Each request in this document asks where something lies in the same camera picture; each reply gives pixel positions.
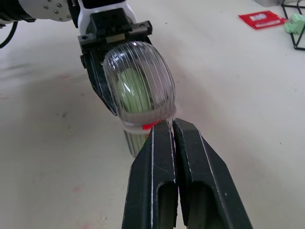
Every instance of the green object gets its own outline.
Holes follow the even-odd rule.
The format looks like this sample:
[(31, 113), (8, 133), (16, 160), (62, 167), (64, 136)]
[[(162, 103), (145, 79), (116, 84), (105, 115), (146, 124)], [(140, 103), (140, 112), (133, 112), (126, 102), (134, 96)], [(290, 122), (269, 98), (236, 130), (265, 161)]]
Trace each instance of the green object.
[(129, 113), (149, 111), (151, 104), (144, 79), (132, 68), (127, 68), (118, 76), (117, 90), (126, 111)]
[(284, 27), (287, 33), (301, 34), (305, 25), (305, 16), (302, 14), (294, 13), (292, 18), (286, 21)]

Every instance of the ribbed plastic lid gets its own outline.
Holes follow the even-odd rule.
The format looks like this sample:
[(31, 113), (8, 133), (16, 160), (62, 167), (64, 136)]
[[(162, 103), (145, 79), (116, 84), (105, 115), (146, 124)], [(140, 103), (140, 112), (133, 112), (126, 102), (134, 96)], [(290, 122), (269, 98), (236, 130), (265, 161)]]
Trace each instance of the ribbed plastic lid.
[(124, 125), (142, 127), (175, 113), (172, 75), (152, 45), (121, 44), (107, 53), (103, 67)]

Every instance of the metal wire rack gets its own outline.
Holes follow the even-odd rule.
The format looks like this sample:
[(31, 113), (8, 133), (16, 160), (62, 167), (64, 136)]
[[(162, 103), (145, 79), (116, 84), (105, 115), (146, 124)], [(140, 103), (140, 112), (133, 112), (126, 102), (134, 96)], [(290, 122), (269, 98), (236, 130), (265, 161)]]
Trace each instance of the metal wire rack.
[[(283, 8), (285, 17), (286, 17), (287, 19), (288, 19), (288, 15), (287, 15), (286, 8), (295, 8), (295, 9), (298, 10), (299, 14), (302, 14), (302, 10), (301, 10), (301, 9), (305, 9), (305, 6), (300, 6), (300, 2), (301, 2), (301, 1), (302, 1), (302, 0), (297, 0), (296, 5), (294, 5), (294, 4), (286, 4), (286, 0), (283, 0), (283, 2), (282, 2), (282, 8)], [(302, 38), (302, 36), (303, 36), (303, 34), (304, 34), (304, 31), (305, 31), (305, 25), (304, 25), (304, 27), (303, 27), (303, 29), (302, 29), (302, 32), (301, 32), (301, 34), (300, 34), (300, 36), (299, 36), (299, 38), (297, 39), (296, 42), (295, 42), (295, 37), (294, 37), (294, 35), (293, 35), (292, 33), (290, 34), (292, 43), (293, 43), (293, 45), (294, 45), (294, 49), (296, 49), (296, 50), (303, 50), (303, 51), (305, 51), (305, 48), (299, 47), (299, 44), (300, 44), (301, 38)]]

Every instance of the red packet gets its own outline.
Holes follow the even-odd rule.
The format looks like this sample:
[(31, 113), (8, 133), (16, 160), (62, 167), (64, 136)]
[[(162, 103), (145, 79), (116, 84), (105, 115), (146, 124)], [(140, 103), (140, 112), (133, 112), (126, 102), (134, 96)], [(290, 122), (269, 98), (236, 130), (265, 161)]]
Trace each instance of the red packet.
[(285, 18), (282, 18), (269, 10), (239, 15), (239, 17), (255, 30), (282, 25), (287, 21)]

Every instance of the black cable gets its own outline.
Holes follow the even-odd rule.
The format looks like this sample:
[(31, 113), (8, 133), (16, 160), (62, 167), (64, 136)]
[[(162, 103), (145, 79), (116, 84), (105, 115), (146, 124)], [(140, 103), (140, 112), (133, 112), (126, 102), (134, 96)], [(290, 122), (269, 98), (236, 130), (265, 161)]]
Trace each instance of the black cable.
[(17, 29), (17, 25), (18, 25), (18, 22), (14, 21), (13, 26), (10, 30), (10, 33), (9, 33), (8, 37), (4, 40), (4, 42), (2, 42), (0, 44), (0, 49), (2, 49), (5, 45), (7, 45), (11, 41), (11, 39), (13, 38), (13, 36), (15, 34), (15, 31)]

